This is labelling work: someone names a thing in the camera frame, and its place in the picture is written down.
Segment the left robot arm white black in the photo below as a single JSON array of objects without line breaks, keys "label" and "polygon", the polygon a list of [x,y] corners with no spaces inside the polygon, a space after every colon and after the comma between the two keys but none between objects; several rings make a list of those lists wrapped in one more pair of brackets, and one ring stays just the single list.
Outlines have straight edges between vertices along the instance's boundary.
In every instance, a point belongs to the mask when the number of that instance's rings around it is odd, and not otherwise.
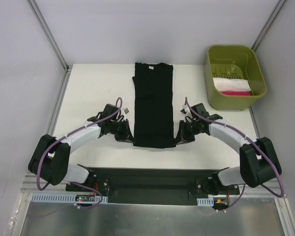
[{"label": "left robot arm white black", "polygon": [[28,170],[36,179],[45,180],[53,186],[65,182],[76,182],[83,191],[90,191],[95,185],[95,173],[82,165],[69,164],[70,155],[91,141],[104,135],[112,134],[117,142],[135,143],[125,115],[127,108],[121,109],[113,104],[106,104],[103,111],[87,121],[57,137],[43,135],[29,161]]}]

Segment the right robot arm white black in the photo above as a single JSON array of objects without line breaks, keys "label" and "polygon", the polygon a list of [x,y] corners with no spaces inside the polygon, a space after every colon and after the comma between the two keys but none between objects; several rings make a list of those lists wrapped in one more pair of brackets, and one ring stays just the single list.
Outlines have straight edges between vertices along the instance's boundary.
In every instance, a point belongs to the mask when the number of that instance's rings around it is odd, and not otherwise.
[{"label": "right robot arm white black", "polygon": [[222,116],[210,115],[202,103],[190,107],[191,116],[180,120],[176,136],[177,144],[195,141],[198,134],[215,137],[231,147],[239,155],[239,166],[226,167],[213,173],[201,183],[202,190],[212,194],[223,194],[229,186],[248,185],[251,188],[264,186],[276,178],[280,193],[284,196],[284,187],[280,178],[282,168],[272,141],[267,137],[252,139],[242,131],[229,125]]}]

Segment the black t shirt blue logo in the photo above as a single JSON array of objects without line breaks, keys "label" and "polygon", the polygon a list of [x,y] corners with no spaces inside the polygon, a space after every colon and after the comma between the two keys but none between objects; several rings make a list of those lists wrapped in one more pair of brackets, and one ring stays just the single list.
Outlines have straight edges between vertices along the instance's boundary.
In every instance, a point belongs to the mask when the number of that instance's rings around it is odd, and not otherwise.
[{"label": "black t shirt blue logo", "polygon": [[135,63],[134,146],[174,148],[173,66]]}]

